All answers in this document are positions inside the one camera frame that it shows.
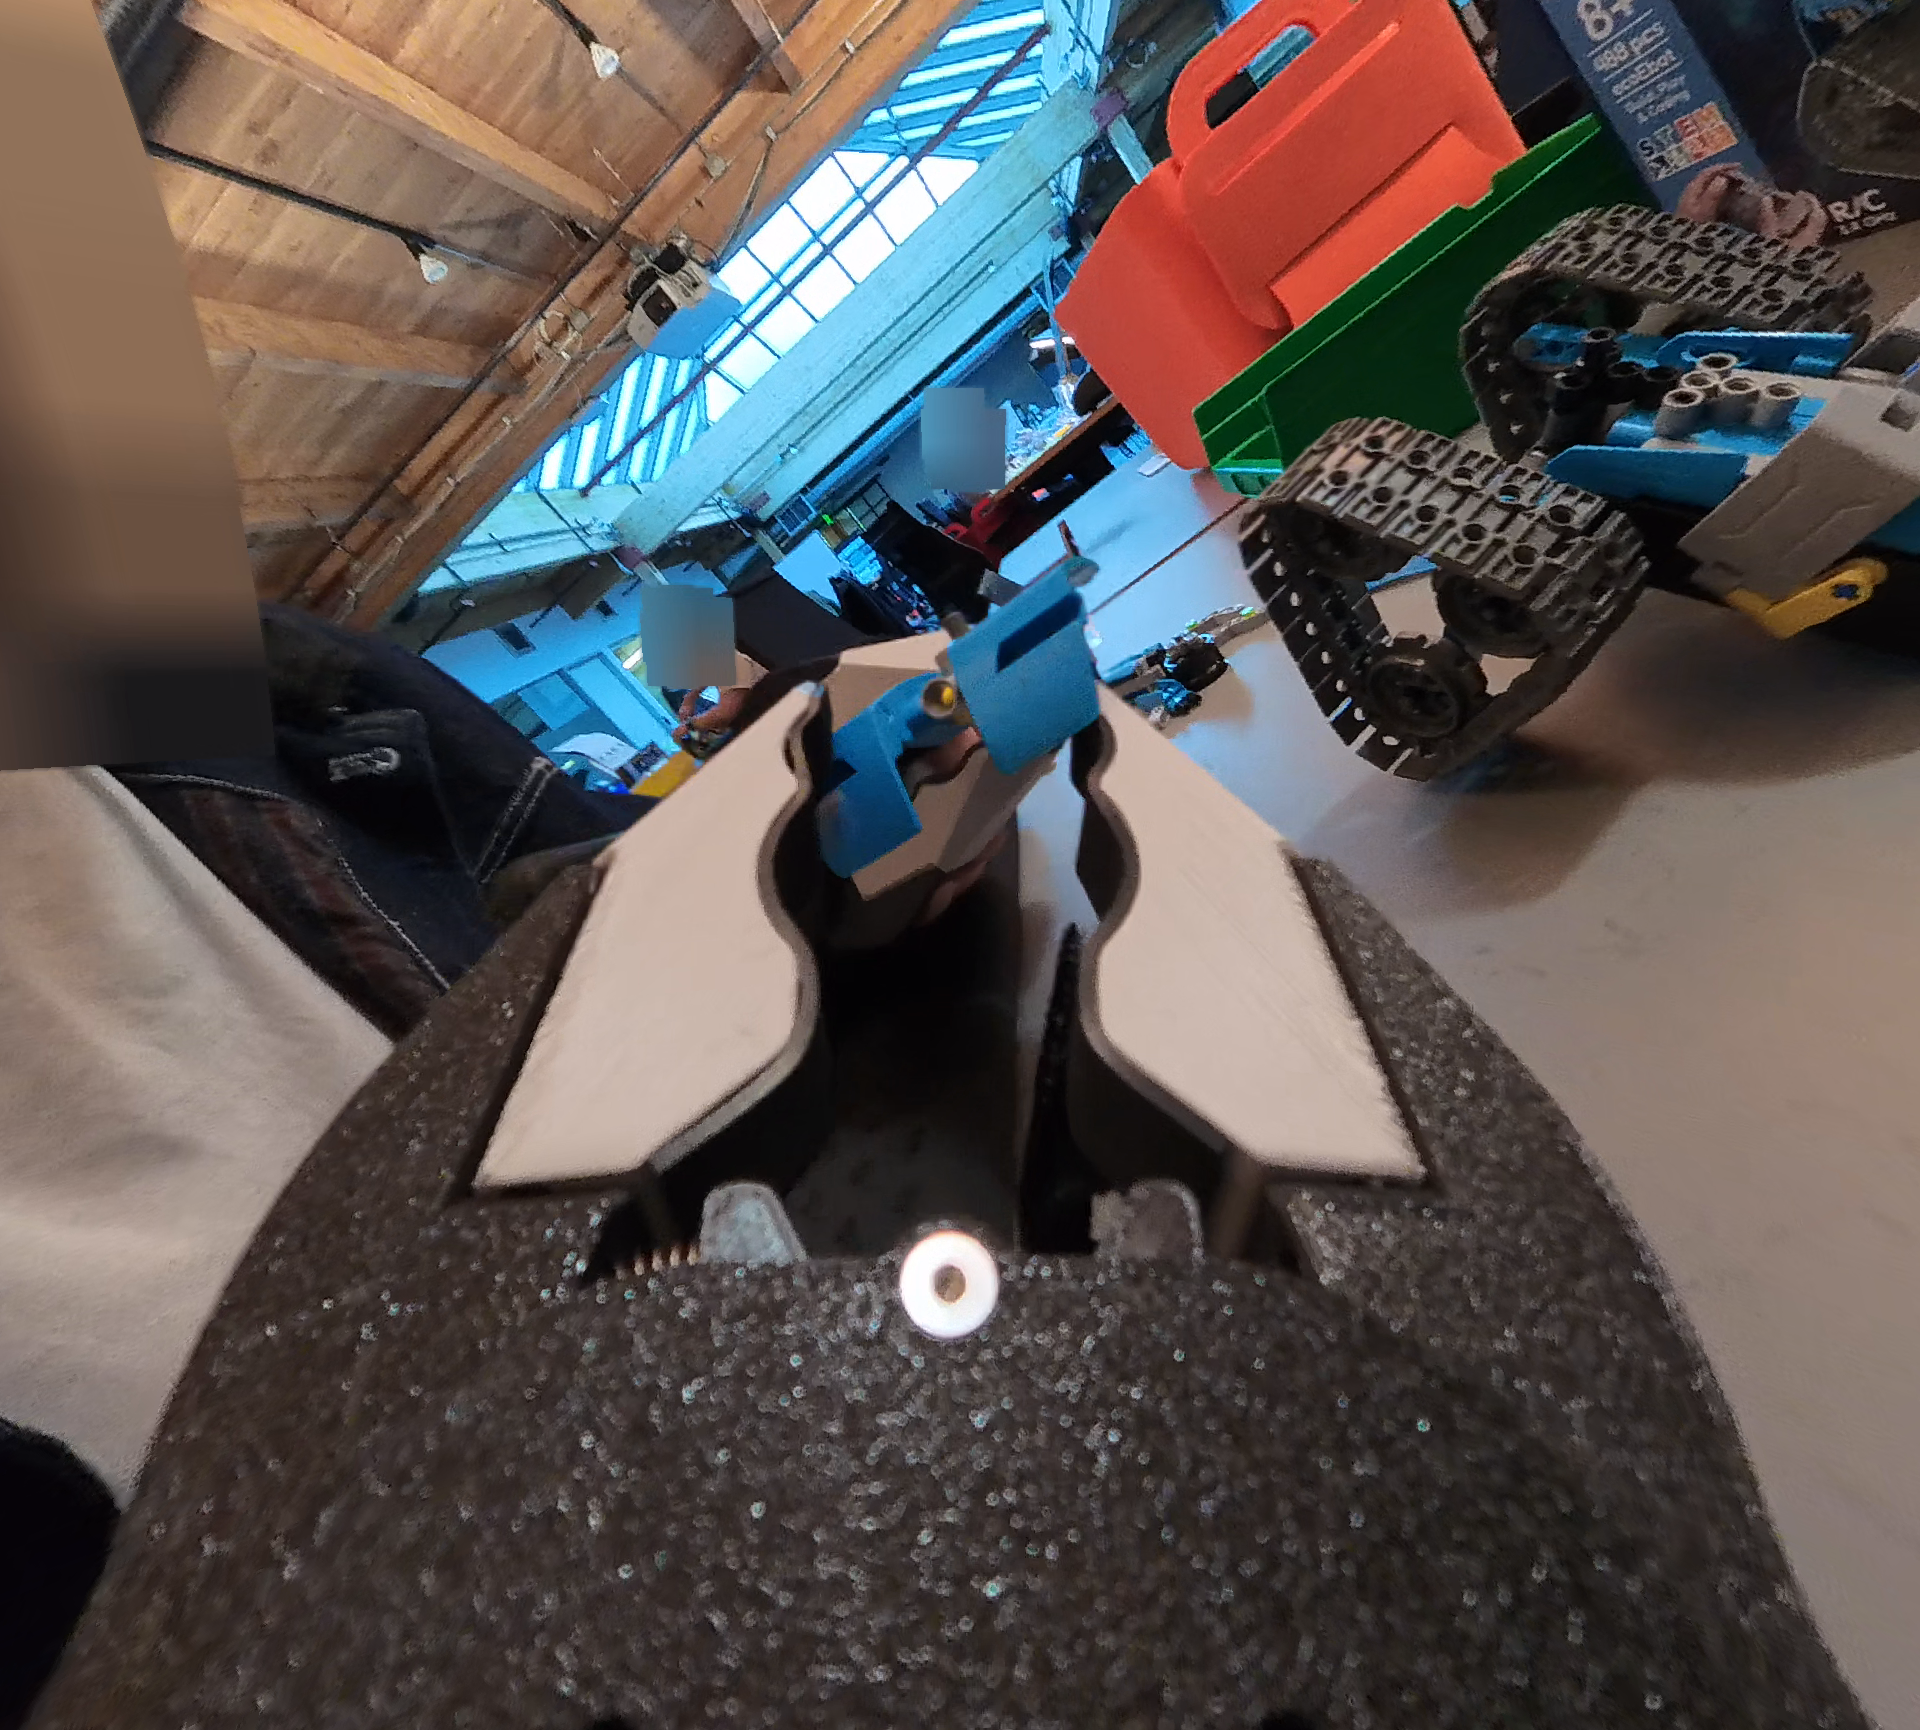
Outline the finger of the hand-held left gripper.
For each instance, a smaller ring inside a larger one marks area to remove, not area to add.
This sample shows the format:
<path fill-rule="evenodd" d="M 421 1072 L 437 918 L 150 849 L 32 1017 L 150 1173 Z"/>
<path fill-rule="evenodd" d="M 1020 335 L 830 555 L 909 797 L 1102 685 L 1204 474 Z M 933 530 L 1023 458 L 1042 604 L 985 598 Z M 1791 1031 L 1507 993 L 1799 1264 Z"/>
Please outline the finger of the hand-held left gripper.
<path fill-rule="evenodd" d="M 973 746 L 950 777 L 922 783 L 914 791 L 919 831 L 855 873 L 854 892 L 861 902 L 896 894 L 917 899 L 983 856 L 1014 822 L 1036 783 L 1039 758 L 1018 773 L 1003 773 L 988 749 Z"/>
<path fill-rule="evenodd" d="M 940 673 L 947 661 L 947 633 L 932 630 L 844 650 L 827 673 L 832 717 L 855 717 L 899 685 Z"/>

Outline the orange felt bag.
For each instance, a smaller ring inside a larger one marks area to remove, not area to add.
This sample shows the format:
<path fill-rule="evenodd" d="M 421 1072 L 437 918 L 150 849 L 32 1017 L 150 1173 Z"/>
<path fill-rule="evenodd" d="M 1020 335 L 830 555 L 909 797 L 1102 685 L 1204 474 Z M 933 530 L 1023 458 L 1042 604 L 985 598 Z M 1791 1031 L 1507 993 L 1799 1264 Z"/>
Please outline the orange felt bag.
<path fill-rule="evenodd" d="M 1061 318 L 1186 470 L 1204 401 L 1523 159 L 1450 0 L 1259 0 L 1182 70 L 1166 137 Z"/>

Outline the small blue black toy car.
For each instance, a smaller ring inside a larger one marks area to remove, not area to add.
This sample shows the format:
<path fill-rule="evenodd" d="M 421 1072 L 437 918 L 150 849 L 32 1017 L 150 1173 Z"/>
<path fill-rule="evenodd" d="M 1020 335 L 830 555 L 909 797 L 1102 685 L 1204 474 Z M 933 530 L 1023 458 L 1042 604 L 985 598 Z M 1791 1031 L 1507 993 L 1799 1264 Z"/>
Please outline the small blue black toy car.
<path fill-rule="evenodd" d="M 1228 673 L 1228 661 L 1210 635 L 1186 635 L 1152 645 L 1115 666 L 1103 682 L 1155 728 L 1199 709 L 1202 693 Z"/>

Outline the person's dark denim jacket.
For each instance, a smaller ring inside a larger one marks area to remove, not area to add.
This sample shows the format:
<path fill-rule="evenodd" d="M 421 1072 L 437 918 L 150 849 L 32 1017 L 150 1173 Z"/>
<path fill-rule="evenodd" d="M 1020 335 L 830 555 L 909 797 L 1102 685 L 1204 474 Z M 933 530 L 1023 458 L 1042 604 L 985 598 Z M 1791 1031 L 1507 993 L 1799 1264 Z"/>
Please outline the person's dark denim jacket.
<path fill-rule="evenodd" d="M 113 769 L 252 914 L 390 1041 L 549 879 L 652 801 L 588 791 L 423 659 L 260 611 L 272 744 Z"/>

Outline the grey desk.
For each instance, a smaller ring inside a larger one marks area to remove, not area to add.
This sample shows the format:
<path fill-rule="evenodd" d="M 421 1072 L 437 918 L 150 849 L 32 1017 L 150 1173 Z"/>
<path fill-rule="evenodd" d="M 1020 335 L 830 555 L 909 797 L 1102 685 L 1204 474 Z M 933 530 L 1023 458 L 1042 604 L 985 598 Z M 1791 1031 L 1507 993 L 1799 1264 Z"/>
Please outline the grey desk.
<path fill-rule="evenodd" d="M 1913 663 L 1652 593 L 1475 781 L 1362 764 L 1269 630 L 1166 730 L 1584 1137 L 1881 1726 L 1917 1696 L 1916 723 Z"/>
<path fill-rule="evenodd" d="M 1223 489 L 1210 470 L 1186 470 L 1150 454 L 1115 473 L 1042 525 L 998 567 L 1010 585 L 1028 585 L 1065 555 L 1061 532 L 1096 567 L 1085 593 L 1092 611 L 1115 601 L 1154 567 L 1234 518 L 1246 499 Z"/>

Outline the person's white shirt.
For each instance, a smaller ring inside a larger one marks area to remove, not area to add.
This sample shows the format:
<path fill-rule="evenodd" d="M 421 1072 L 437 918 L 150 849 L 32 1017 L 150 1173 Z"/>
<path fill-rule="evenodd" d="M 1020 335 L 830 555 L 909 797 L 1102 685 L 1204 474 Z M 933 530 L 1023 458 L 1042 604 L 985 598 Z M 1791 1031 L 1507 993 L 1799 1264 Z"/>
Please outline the person's white shirt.
<path fill-rule="evenodd" d="M 2 779 L 2 1411 L 126 1502 L 236 1260 L 391 1042 L 97 769 Z"/>

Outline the blue grey tracked toy robot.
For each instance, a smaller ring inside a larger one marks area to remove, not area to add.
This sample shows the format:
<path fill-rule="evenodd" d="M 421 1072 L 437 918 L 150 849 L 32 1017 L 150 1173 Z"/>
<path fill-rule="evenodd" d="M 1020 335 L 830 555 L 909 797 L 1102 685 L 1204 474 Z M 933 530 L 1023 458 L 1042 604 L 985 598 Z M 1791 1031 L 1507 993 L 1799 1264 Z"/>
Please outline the blue grey tracked toy robot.
<path fill-rule="evenodd" d="M 1819 248 L 1586 209 L 1460 331 L 1485 442 L 1350 418 L 1240 516 L 1338 739 L 1432 783 L 1498 752 L 1643 590 L 1916 659 L 1916 302 Z"/>

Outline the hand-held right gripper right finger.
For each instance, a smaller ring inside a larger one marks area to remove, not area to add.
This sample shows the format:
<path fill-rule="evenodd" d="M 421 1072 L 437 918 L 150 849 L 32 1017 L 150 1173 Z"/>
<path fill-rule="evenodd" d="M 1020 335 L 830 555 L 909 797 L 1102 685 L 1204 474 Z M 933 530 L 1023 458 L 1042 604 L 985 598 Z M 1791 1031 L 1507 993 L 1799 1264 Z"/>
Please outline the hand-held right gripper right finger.
<path fill-rule="evenodd" d="M 1069 746 L 1093 913 L 1068 1132 L 1103 1189 L 1174 1185 L 1248 1252 L 1281 1185 L 1417 1189 L 1427 1164 L 1288 843 L 1097 693 Z"/>

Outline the ceiling mounted projector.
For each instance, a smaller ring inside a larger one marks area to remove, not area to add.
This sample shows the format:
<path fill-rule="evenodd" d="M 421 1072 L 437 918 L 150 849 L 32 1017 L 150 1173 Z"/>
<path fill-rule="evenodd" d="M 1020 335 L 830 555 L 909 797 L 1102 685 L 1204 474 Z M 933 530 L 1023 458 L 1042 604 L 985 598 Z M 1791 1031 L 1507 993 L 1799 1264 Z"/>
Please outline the ceiling mounted projector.
<path fill-rule="evenodd" d="M 735 308 L 713 288 L 707 265 L 679 240 L 643 257 L 625 286 L 625 335 L 636 350 L 692 360 L 728 325 Z"/>

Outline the blue curved panels beam assembly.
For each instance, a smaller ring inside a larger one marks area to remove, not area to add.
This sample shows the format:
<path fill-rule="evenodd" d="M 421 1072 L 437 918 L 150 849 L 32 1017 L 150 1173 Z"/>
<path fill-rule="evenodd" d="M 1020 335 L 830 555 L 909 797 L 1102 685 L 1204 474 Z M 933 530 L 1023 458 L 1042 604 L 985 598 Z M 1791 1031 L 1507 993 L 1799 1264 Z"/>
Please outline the blue curved panels beam assembly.
<path fill-rule="evenodd" d="M 947 640 L 938 673 L 891 689 L 832 733 L 816 805 L 827 871 L 849 879 L 917 831 L 914 793 L 971 749 L 1038 777 L 1099 717 L 1083 588 L 1096 564 L 1063 555 L 988 619 Z"/>

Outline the green plastic bin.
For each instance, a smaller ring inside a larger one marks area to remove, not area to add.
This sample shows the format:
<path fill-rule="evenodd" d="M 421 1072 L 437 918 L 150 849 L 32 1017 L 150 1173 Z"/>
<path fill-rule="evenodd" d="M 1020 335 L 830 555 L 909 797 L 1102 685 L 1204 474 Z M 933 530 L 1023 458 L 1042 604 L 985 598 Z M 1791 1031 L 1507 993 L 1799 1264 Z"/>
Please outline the green plastic bin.
<path fill-rule="evenodd" d="M 1408 422 L 1456 439 L 1475 421 L 1460 337 L 1482 288 L 1543 232 L 1586 209 L 1646 204 L 1619 139 L 1594 114 L 1450 207 L 1194 412 L 1211 476 L 1255 496 L 1331 425 Z"/>

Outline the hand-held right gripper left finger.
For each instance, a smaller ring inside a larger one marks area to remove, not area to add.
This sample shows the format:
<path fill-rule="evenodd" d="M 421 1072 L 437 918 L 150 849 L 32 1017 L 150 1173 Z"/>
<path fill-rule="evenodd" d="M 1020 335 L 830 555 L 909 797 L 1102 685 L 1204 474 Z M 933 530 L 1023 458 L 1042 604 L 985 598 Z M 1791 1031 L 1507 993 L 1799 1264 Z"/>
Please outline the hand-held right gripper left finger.
<path fill-rule="evenodd" d="M 792 689 L 602 859 L 473 1191 L 666 1173 L 802 1063 L 819 975 L 775 855 L 811 840 L 817 685 Z"/>

